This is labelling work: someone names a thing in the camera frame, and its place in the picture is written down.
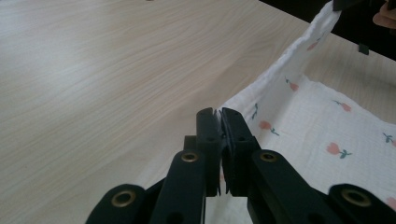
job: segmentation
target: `white towel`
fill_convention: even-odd
[[[241,112],[261,147],[281,153],[311,187],[327,194],[332,185],[356,185],[396,210],[396,125],[304,75],[339,16],[332,2],[324,6],[266,72],[220,108]],[[246,201],[226,200],[233,200],[222,205],[227,223],[246,223]]]

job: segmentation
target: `wood grain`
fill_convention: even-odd
[[[109,189],[154,184],[195,113],[308,26],[255,0],[0,1],[0,17],[1,223],[83,223]],[[329,45],[307,74],[395,122],[395,62]]]

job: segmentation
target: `dark background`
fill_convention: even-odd
[[[329,0],[260,0],[301,20],[311,22]],[[396,36],[373,23],[384,0],[363,0],[341,13],[332,33],[396,61]]]

